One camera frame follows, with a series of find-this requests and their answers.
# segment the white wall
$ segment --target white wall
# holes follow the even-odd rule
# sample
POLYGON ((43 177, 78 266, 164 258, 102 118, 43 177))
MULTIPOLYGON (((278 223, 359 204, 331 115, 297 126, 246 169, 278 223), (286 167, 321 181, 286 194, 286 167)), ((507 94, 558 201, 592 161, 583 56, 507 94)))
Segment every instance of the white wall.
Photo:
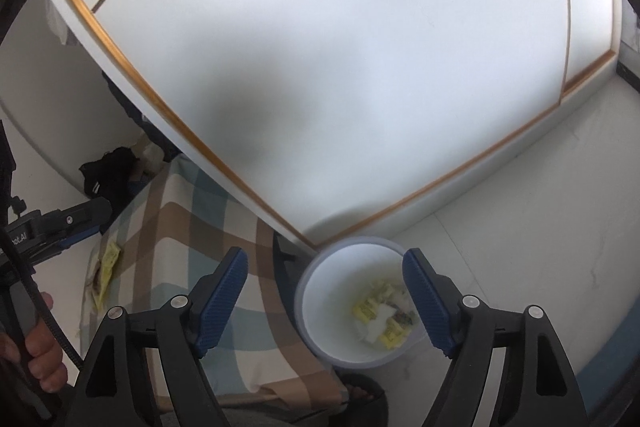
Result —
POLYGON ((0 102, 24 138, 76 188, 78 168, 139 128, 112 97, 81 46, 63 46, 49 30, 45 0, 28 0, 0 46, 0 102))

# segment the silver screw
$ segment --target silver screw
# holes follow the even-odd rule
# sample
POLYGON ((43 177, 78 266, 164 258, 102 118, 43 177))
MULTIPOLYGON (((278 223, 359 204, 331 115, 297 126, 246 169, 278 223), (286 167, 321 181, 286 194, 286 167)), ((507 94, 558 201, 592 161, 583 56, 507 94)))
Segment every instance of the silver screw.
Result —
POLYGON ((114 306, 107 312, 107 316, 110 319, 117 319, 122 316, 122 308, 120 306, 114 306))
POLYGON ((467 308, 478 308, 478 306, 480 305, 480 299, 478 299, 478 297, 476 297, 475 295, 465 295, 462 298, 462 303, 467 308))
POLYGON ((189 302, 189 299, 184 295, 176 295, 173 299, 171 299, 171 306, 174 308, 184 308, 189 302))
POLYGON ((534 319, 541 319, 545 316, 545 312, 537 306, 532 306, 529 308, 529 315, 531 315, 534 319))

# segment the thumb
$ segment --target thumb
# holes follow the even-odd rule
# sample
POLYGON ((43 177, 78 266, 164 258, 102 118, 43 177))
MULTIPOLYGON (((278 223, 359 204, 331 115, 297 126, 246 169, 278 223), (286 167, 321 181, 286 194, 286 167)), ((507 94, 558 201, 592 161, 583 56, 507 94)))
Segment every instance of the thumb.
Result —
POLYGON ((0 333, 0 357, 9 362, 20 362, 20 351, 8 334, 0 333))

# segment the tile grout line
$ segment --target tile grout line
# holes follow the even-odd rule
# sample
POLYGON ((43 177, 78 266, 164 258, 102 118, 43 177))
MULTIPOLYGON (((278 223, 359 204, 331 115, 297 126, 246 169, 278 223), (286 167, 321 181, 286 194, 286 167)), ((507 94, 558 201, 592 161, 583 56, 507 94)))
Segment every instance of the tile grout line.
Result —
POLYGON ((462 262, 465 264, 466 268, 469 270, 469 273, 473 276, 474 281, 476 282, 476 284, 478 284, 478 287, 480 288, 480 290, 482 291, 482 296, 488 300, 487 296, 486 296, 486 291, 484 291, 484 288, 482 288, 478 278, 476 277, 476 274, 473 272, 473 270, 471 270, 471 267, 469 266, 469 263, 466 261, 465 256, 462 255, 462 252, 460 251, 460 248, 458 248, 458 245, 456 245, 456 242, 453 240, 453 237, 451 237, 451 234, 449 233, 449 230, 447 230, 447 227, 444 226, 444 224, 442 223, 442 221, 440 220, 440 218, 438 217, 437 212, 433 213, 433 217, 436 218, 437 222, 440 224, 440 226, 442 227, 442 229, 444 230, 444 232, 447 234, 447 237, 449 237, 449 240, 451 241, 451 244, 456 248, 456 251, 458 252, 458 254, 460 255, 460 257, 462 258, 462 262))

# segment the blue gripper pad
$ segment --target blue gripper pad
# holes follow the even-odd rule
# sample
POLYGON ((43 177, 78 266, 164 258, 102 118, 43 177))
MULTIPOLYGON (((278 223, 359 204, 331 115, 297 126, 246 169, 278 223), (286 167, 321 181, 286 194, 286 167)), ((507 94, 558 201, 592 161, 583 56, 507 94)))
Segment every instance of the blue gripper pad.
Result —
POLYGON ((189 336, 194 339, 191 345, 200 359, 218 345, 248 273, 246 252, 231 248, 215 272, 201 277, 189 294, 193 301, 189 336))
POLYGON ((431 344, 451 358, 461 341, 457 333, 460 329, 458 301, 462 295, 451 279, 436 274, 418 248, 404 254, 402 277, 431 344))

